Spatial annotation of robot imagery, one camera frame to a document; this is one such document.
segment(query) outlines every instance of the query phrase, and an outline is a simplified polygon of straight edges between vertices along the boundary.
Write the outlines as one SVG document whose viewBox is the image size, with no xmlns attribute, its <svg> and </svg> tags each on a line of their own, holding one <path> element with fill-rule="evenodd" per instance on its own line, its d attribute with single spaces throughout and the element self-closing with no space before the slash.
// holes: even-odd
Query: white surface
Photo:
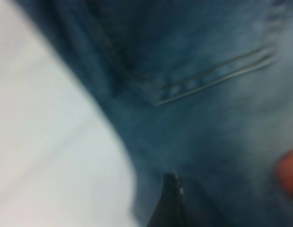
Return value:
<svg viewBox="0 0 293 227">
<path fill-rule="evenodd" d="M 0 227 L 131 227 L 134 174 L 91 97 L 0 0 Z"/>
</svg>

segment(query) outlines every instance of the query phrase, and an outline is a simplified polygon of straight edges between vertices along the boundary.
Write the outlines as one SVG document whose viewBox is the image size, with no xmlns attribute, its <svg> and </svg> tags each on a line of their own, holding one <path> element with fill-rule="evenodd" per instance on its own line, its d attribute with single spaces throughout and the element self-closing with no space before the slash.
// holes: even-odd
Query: black object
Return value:
<svg viewBox="0 0 293 227">
<path fill-rule="evenodd" d="M 161 198 L 147 227 L 187 227 L 181 180 L 164 174 Z"/>
</svg>

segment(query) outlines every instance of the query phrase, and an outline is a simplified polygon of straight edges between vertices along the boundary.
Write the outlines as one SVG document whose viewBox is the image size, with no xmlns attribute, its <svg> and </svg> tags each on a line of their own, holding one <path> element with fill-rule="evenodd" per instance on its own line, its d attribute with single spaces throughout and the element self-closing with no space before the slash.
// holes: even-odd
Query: denim pocket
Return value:
<svg viewBox="0 0 293 227">
<path fill-rule="evenodd" d="M 286 2 L 68 0 L 92 45 L 153 105 L 271 65 Z"/>
</svg>

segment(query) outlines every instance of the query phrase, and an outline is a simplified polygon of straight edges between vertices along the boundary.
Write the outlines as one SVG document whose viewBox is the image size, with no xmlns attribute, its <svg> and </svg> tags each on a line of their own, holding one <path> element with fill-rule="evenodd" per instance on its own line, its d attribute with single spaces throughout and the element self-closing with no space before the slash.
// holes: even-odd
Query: red object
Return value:
<svg viewBox="0 0 293 227">
<path fill-rule="evenodd" d="M 293 196 L 293 150 L 277 163 L 275 175 L 281 187 Z"/>
</svg>

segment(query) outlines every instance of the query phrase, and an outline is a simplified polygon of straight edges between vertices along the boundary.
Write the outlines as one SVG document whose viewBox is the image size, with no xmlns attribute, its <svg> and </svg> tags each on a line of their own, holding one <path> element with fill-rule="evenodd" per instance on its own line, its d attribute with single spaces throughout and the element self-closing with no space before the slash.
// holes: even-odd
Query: blue denim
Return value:
<svg viewBox="0 0 293 227">
<path fill-rule="evenodd" d="M 141 226 L 176 173 L 192 227 L 293 227 L 274 179 L 293 148 L 293 0 L 17 2 L 126 145 Z"/>
</svg>

